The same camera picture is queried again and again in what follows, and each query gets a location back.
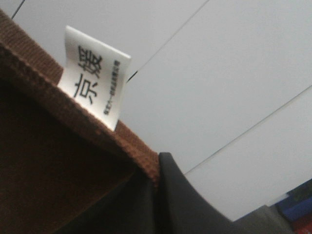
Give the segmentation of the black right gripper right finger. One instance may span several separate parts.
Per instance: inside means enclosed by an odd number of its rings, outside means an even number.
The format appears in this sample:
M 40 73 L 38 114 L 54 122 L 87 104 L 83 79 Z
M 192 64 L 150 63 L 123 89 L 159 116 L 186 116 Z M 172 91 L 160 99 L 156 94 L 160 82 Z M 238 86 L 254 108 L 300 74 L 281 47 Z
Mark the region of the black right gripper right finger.
M 281 234 L 270 216 L 255 213 L 233 222 L 194 189 L 170 153 L 159 154 L 159 234 Z

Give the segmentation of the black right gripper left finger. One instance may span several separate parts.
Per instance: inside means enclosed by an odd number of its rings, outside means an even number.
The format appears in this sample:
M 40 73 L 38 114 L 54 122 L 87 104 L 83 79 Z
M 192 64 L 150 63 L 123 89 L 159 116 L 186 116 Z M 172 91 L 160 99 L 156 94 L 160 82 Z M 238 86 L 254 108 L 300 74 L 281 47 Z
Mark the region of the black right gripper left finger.
M 155 234 L 154 188 L 137 169 L 129 180 L 113 189 L 57 234 Z

